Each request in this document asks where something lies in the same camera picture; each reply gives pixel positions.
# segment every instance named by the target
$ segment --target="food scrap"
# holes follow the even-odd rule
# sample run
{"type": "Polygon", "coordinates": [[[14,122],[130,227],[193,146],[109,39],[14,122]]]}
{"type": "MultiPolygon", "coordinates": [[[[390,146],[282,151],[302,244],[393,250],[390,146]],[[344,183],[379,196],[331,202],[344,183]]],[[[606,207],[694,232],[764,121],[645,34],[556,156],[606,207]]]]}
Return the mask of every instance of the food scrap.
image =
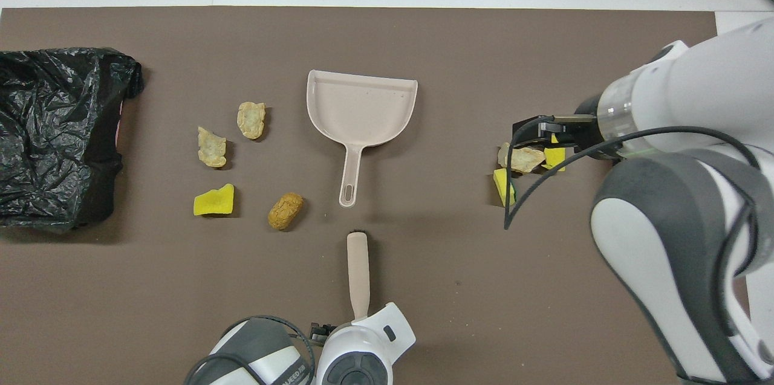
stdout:
{"type": "Polygon", "coordinates": [[[268,224],[274,229],[287,228],[304,206],[304,198],[296,193],[285,193],[268,212],[268,224]]]}
{"type": "Polygon", "coordinates": [[[199,160],[209,167],[223,167],[226,164],[226,138],[218,137],[207,129],[199,127],[199,160]]]}
{"type": "MultiPolygon", "coordinates": [[[[503,143],[500,146],[500,151],[497,153],[497,162],[501,167],[507,167],[506,159],[508,158],[509,144],[503,143]]],[[[532,148],[519,148],[513,150],[511,154],[511,170],[515,170],[521,173],[530,173],[535,167],[540,165],[545,160],[545,154],[541,150],[533,150],[532,148]]]]}
{"type": "Polygon", "coordinates": [[[193,199],[193,215],[232,214],[234,211],[234,184],[212,189],[193,199]]]}
{"type": "Polygon", "coordinates": [[[266,104],[243,102],[237,113],[237,126],[248,139],[258,139],[263,134],[263,119],[266,118],[266,104]]]}

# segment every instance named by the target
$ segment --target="dustpan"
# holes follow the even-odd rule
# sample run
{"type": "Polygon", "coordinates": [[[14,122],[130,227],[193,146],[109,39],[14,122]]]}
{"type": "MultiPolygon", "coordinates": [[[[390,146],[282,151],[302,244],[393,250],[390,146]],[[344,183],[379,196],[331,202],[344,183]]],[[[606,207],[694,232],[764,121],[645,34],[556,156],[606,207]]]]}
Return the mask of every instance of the dustpan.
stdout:
{"type": "Polygon", "coordinates": [[[307,112],[312,124],[346,150],[339,204],[356,202],[360,154],[400,134],[414,111],[417,80],[352,76],[315,71],[307,81],[307,112]]]}

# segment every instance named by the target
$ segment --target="black cable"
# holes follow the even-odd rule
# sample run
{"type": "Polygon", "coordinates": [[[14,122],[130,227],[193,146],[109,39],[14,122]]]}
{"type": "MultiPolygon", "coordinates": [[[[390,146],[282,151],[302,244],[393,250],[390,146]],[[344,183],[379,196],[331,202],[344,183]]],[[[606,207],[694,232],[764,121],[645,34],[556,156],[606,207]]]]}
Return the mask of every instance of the black cable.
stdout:
{"type": "Polygon", "coordinates": [[[199,371],[199,368],[204,366],[204,364],[209,363],[211,360],[232,361],[232,363],[235,363],[236,365],[245,369],[247,373],[250,375],[250,377],[252,377],[255,380],[255,382],[259,383],[259,385],[266,385],[266,382],[263,382],[263,380],[261,380],[261,377],[259,377],[258,374],[255,373],[255,370],[251,368],[250,363],[248,363],[238,355],[234,355],[233,353],[213,353],[211,355],[207,355],[206,357],[202,358],[188,372],[188,374],[186,375],[186,379],[183,382],[183,385],[189,385],[191,383],[191,379],[194,378],[194,374],[196,374],[196,372],[199,371]]]}
{"type": "MultiPolygon", "coordinates": [[[[748,201],[747,198],[744,197],[744,203],[741,205],[741,207],[739,208],[739,211],[736,213],[736,218],[733,219],[733,223],[732,223],[732,225],[730,225],[730,229],[728,230],[728,234],[727,234],[726,238],[723,240],[723,252],[719,255],[718,259],[724,265],[723,266],[719,266],[720,270],[719,270],[718,274],[716,275],[716,279],[718,281],[720,280],[720,278],[723,277],[723,274],[724,274],[724,272],[726,270],[725,269],[725,264],[727,264],[728,261],[730,261],[730,254],[732,253],[732,250],[733,250],[732,245],[734,244],[732,242],[732,240],[735,239],[739,235],[739,233],[740,233],[741,229],[744,227],[744,225],[746,225],[746,224],[749,225],[749,228],[750,228],[750,231],[751,231],[751,233],[750,233],[750,238],[751,239],[755,239],[755,237],[757,237],[757,233],[754,233],[754,231],[757,231],[757,225],[758,225],[756,217],[755,217],[755,212],[753,211],[754,208],[755,208],[754,203],[748,201]]],[[[755,245],[751,244],[750,248],[752,248],[754,250],[755,249],[755,245]]],[[[728,323],[730,323],[730,320],[727,320],[728,316],[723,316],[723,319],[724,319],[724,322],[723,322],[724,325],[727,325],[728,323]]]]}
{"type": "Polygon", "coordinates": [[[577,160],[580,160],[583,157],[586,157],[587,155],[591,155],[597,151],[605,150],[608,148],[611,148],[612,146],[620,145],[621,143],[632,140],[632,139],[639,139],[640,137],[647,137],[647,135],[656,135],[656,134],[671,134],[672,132],[688,132],[689,134],[704,134],[708,135],[709,137],[714,137],[715,139],[722,140],[725,143],[728,143],[729,145],[733,146],[736,150],[741,153],[741,155],[744,157],[744,159],[747,160],[747,162],[750,164],[750,166],[754,167],[757,170],[761,170],[761,165],[758,164],[758,159],[755,157],[755,154],[752,153],[747,146],[744,145],[744,143],[740,142],[739,140],[736,140],[731,135],[725,134],[725,132],[717,131],[716,129],[711,128],[704,128],[702,126],[663,126],[660,128],[653,128],[653,129],[644,129],[643,131],[635,131],[631,132],[630,134],[621,135],[621,137],[616,137],[612,140],[608,140],[606,142],[598,143],[597,145],[590,146],[589,148],[586,148],[583,151],[580,151],[579,153],[573,155],[572,157],[567,158],[566,160],[562,161],[558,165],[555,165],[551,169],[549,169],[546,173],[544,173],[540,178],[535,181],[534,184],[530,186],[529,189],[527,189],[523,194],[522,197],[517,201],[513,209],[510,209],[510,203],[511,203],[511,155],[513,153],[513,146],[515,145],[515,142],[518,141],[519,137],[521,137],[522,134],[525,132],[525,128],[528,126],[533,126],[537,123],[544,123],[545,121],[553,121],[553,116],[545,116],[542,118],[535,118],[534,120],[528,121],[528,123],[524,124],[523,126],[519,127],[517,131],[514,132],[513,137],[511,139],[511,146],[508,149],[508,160],[507,160],[507,183],[506,183],[506,216],[505,221],[503,224],[503,227],[505,229],[508,229],[511,226],[511,222],[513,221],[513,218],[516,215],[516,212],[519,211],[519,209],[524,204],[524,201],[527,200],[527,198],[530,197],[530,195],[539,187],[540,184],[544,183],[545,180],[550,178],[553,175],[556,175],[556,172],[559,171],[562,167],[565,167],[566,165],[569,165],[572,162],[575,162],[577,160]]]}

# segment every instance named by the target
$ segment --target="dustpan handle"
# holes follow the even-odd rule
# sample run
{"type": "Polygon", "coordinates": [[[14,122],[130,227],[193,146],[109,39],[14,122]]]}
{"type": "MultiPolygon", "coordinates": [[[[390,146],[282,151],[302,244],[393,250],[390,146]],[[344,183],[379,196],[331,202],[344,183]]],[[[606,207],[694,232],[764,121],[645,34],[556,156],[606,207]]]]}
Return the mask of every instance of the dustpan handle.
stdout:
{"type": "Polygon", "coordinates": [[[357,198],[357,175],[360,172],[360,154],[363,152],[363,146],[345,145],[345,148],[339,204],[349,208],[354,205],[354,200],[357,198]]]}

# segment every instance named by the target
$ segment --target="brush handle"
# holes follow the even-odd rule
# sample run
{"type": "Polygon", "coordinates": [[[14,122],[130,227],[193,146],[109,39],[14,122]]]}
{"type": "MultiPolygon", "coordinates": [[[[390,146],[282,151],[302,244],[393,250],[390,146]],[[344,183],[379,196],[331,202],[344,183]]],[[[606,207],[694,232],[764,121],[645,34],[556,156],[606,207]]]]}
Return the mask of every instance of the brush handle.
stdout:
{"type": "Polygon", "coordinates": [[[349,299],[354,319],[368,316],[371,301],[371,278],[368,272],[368,237],[365,233],[346,236],[346,264],[349,270],[349,299]]]}

